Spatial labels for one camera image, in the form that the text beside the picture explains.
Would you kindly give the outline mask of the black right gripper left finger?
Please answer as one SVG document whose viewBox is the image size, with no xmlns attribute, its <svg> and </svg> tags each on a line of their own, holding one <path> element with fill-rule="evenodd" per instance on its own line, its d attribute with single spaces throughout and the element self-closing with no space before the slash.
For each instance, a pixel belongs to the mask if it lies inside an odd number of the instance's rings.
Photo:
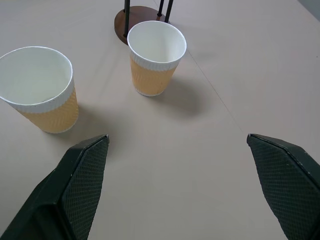
<svg viewBox="0 0 320 240">
<path fill-rule="evenodd" d="M 101 197 L 108 135 L 70 147 L 31 192 L 2 240 L 86 240 Z"/>
</svg>

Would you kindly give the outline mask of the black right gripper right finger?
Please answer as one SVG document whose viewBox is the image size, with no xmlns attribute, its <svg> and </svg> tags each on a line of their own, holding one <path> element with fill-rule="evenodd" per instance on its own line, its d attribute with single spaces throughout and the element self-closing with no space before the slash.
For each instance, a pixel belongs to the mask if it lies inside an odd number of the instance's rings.
<svg viewBox="0 0 320 240">
<path fill-rule="evenodd" d="M 300 146 L 250 133 L 265 200 L 289 240 L 320 238 L 320 166 Z"/>
</svg>

